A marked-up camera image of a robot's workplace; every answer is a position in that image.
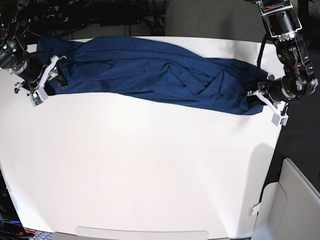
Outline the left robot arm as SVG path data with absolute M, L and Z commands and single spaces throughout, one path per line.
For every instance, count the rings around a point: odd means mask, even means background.
M 258 59 L 259 82 L 256 87 L 271 103 L 298 103 L 315 92 L 319 81 L 301 35 L 301 22 L 289 0 L 252 0 L 257 6 L 266 31 Z M 267 41 L 271 41 L 278 60 L 283 64 L 284 76 L 271 79 L 262 73 L 261 61 Z

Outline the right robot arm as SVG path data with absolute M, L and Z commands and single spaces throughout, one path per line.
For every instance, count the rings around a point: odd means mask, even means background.
M 60 88 L 68 82 L 58 70 L 54 56 L 42 63 L 47 53 L 43 50 L 28 52 L 24 42 L 31 18 L 27 17 L 27 0 L 2 0 L 0 2 L 0 69 L 22 79 L 14 85 L 14 93 L 26 91 L 28 96 L 40 96 L 41 89 L 51 93 L 48 81 L 56 80 Z

